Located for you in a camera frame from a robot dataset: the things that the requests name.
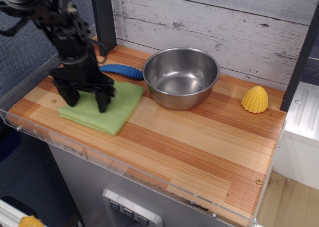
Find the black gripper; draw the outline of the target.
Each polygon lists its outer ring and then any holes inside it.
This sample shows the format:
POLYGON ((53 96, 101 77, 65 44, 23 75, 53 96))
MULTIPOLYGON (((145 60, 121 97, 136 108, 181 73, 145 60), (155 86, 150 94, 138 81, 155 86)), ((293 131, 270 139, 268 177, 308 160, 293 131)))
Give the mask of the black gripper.
POLYGON ((64 64, 61 68, 49 71, 53 77, 60 96, 70 106, 74 107, 80 98, 79 91, 95 93, 95 99, 100 113, 106 112, 111 97, 116 95, 114 80, 103 74, 93 61, 83 61, 78 64, 64 64))

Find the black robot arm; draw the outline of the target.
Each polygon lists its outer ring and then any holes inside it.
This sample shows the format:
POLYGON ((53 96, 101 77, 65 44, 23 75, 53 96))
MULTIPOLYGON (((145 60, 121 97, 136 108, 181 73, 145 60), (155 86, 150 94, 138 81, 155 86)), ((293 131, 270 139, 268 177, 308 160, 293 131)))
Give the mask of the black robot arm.
POLYGON ((3 36, 14 36, 28 21, 41 29, 58 52, 62 68, 49 71, 53 84, 66 103, 73 107, 80 91, 95 94, 99 111, 104 113, 115 96, 114 80, 104 75, 98 65, 88 24, 80 17, 71 0, 0 0, 0 9, 20 20, 2 30, 3 36))

